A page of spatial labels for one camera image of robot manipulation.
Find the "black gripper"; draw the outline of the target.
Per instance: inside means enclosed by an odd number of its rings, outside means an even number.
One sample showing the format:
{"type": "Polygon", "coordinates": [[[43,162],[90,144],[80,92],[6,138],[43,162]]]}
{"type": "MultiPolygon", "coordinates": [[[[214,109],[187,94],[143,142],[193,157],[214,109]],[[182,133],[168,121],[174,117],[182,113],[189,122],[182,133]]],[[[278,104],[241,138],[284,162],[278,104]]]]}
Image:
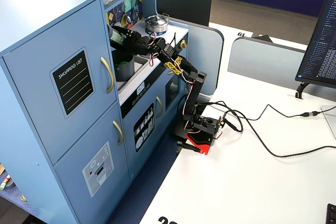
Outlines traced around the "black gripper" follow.
{"type": "Polygon", "coordinates": [[[164,48],[164,38],[158,37],[156,39],[150,36],[144,36],[138,39],[138,32],[115,26],[115,30],[122,36],[123,39],[135,41],[134,44],[120,44],[113,40],[110,41],[110,46],[115,50],[121,50],[129,54],[148,55],[160,53],[164,48]]]}

